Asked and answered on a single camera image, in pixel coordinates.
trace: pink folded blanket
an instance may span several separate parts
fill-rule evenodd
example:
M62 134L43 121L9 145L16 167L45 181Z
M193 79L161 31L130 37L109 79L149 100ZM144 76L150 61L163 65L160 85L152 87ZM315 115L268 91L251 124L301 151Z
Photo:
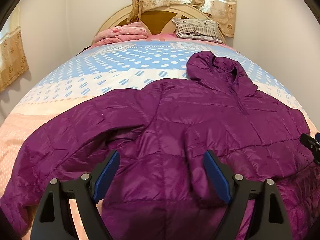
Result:
M98 33L93 39L93 45L91 47L146 38L148 38L147 30L142 27L142 22L136 22L128 25L116 26Z

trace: black clamp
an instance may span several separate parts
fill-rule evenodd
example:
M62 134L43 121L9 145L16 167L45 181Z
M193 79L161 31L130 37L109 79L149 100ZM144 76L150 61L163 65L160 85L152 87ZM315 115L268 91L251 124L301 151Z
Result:
M90 240L112 240L96 204L103 199L120 165L117 151L78 179L60 182L51 179L33 222L30 240L78 240L69 199L75 199L84 229Z
M305 133L300 136L300 142L312 152L315 158L314 162L320 165L320 142Z
M204 154L204 167L220 199L228 204L212 240L234 240L247 202L255 200L245 240L292 240L288 215L276 184L246 180L219 161L213 151Z

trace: wooden headboard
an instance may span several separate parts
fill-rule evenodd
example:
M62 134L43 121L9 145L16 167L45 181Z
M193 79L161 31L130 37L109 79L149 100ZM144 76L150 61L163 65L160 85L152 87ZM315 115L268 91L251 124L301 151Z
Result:
M126 25L131 10L132 5L129 5L120 11L117 11L102 25L97 34L108 28ZM171 20L173 18L210 20L203 12L188 4L158 7L141 15L141 21L150 35L174 33L175 24Z

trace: gray patterned pillowcase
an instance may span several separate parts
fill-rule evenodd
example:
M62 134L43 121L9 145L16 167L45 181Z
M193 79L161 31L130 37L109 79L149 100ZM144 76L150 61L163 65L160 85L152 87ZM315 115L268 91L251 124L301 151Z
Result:
M172 19L172 21L176 24L176 35L179 38L223 43L216 21L198 19Z

